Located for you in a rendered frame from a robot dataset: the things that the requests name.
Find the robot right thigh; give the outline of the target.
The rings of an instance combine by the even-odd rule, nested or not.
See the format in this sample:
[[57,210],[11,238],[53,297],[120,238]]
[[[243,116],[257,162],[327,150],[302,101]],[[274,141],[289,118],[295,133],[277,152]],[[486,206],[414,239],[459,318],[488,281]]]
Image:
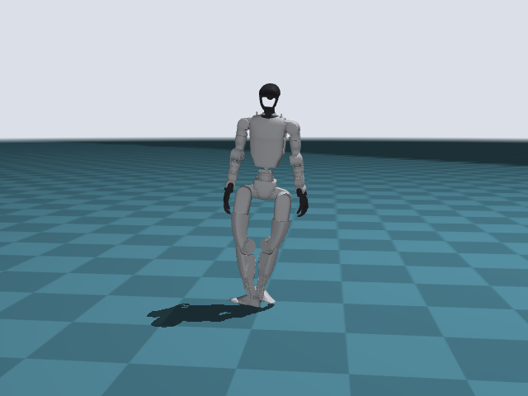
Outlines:
[[240,186],[236,192],[233,213],[231,213],[231,225],[233,238],[239,246],[243,255],[250,255],[256,249],[256,244],[247,238],[249,210],[253,198],[253,184]]

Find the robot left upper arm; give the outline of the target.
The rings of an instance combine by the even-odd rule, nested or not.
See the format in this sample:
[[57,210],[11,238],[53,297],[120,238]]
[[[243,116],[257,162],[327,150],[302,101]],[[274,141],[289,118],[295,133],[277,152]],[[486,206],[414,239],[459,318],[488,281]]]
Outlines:
[[292,155],[290,155],[290,165],[298,166],[301,165],[300,161],[300,127],[296,121],[285,120],[285,131],[290,135],[290,149]]

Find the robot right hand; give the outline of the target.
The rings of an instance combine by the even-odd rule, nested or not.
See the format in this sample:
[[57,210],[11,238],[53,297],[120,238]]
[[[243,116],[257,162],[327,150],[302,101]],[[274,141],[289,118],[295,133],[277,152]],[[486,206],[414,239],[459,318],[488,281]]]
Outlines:
[[229,207],[229,196],[230,196],[230,193],[233,192],[233,183],[230,182],[228,184],[227,188],[225,187],[224,190],[225,190],[225,193],[224,193],[224,210],[226,211],[227,214],[231,214],[230,213],[230,207]]

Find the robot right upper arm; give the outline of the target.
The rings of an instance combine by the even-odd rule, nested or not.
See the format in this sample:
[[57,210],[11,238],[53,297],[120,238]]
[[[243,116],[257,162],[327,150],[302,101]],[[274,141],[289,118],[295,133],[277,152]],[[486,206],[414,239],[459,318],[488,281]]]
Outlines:
[[235,138],[235,148],[231,152],[231,159],[242,161],[245,158],[244,147],[247,142],[249,123],[252,117],[245,117],[238,121]]

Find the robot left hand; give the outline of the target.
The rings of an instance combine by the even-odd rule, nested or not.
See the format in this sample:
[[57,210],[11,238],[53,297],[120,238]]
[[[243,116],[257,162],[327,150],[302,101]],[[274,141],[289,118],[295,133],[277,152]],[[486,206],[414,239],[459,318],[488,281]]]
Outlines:
[[297,192],[297,196],[299,197],[299,203],[300,203],[300,206],[299,206],[299,210],[297,211],[297,214],[301,211],[301,214],[298,215],[298,217],[301,217],[305,214],[305,212],[307,212],[307,209],[309,207],[309,204],[308,204],[308,199],[307,199],[307,192],[305,192],[303,194],[302,190],[300,188],[298,188],[296,190]]

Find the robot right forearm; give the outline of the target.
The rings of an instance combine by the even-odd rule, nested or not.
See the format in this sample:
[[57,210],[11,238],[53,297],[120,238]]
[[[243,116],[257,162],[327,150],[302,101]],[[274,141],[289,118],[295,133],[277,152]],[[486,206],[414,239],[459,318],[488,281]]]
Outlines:
[[[231,151],[232,152],[232,151]],[[229,172],[228,172],[228,180],[226,181],[226,188],[228,186],[228,184],[230,182],[233,183],[233,189],[235,188],[235,182],[237,181],[238,179],[238,171],[239,171],[239,168],[241,167],[241,163],[239,163],[238,161],[235,161],[233,159],[231,159],[231,154],[230,154],[230,162],[229,162]]]

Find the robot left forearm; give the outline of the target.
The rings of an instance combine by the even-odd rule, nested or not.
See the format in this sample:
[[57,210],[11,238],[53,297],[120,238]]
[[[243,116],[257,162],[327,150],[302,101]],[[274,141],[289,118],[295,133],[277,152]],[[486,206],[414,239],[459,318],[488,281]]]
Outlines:
[[300,154],[300,161],[301,161],[301,165],[295,166],[292,169],[294,173],[295,191],[298,188],[300,188],[304,194],[307,188],[304,184],[304,163],[303,163],[303,157],[301,154]]

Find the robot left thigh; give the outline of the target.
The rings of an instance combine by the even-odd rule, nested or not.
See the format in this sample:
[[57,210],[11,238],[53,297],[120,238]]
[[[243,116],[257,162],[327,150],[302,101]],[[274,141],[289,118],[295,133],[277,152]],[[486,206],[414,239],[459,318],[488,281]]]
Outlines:
[[264,238],[260,245],[264,253],[273,253],[278,248],[290,227],[291,194],[282,188],[276,187],[274,218],[271,224],[271,236]]

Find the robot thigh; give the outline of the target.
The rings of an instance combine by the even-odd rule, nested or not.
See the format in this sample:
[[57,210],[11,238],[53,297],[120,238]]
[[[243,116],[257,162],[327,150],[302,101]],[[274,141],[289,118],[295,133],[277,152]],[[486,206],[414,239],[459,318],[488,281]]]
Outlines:
[[256,244],[247,238],[249,210],[253,198],[253,184],[240,186],[236,192],[233,213],[231,213],[231,225],[233,238],[239,246],[243,255],[250,255],[256,249]]
[[260,245],[264,253],[273,253],[278,248],[290,227],[291,194],[282,188],[276,187],[274,218],[271,224],[271,236],[264,238]]

